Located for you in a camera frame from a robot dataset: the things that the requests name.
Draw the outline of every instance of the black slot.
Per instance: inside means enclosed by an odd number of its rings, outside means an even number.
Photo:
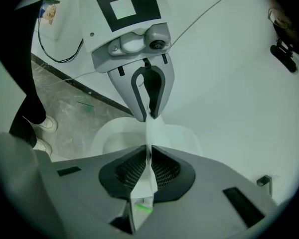
[[[118,67],[118,70],[119,70],[119,74],[120,74],[120,76],[124,76],[124,75],[125,75],[123,66],[119,66],[119,67]]]
[[[73,166],[73,167],[69,167],[69,168],[65,168],[62,170],[58,170],[58,174],[59,176],[64,176],[64,175],[68,175],[70,173],[75,173],[81,171],[81,168],[77,167],[77,166]]]
[[[248,228],[265,217],[239,189],[229,188],[223,192]]]
[[[166,55],[165,55],[165,54],[162,54],[161,56],[163,57],[163,60],[164,60],[164,64],[167,64],[168,62],[167,62],[167,58],[166,58]]]

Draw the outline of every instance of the floor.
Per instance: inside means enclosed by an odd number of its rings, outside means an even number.
[[[52,147],[53,162],[83,157],[104,124],[116,118],[131,117],[66,82],[53,84],[60,79],[34,62],[32,72],[47,115],[58,122],[55,133],[46,133],[34,127],[36,136]]]

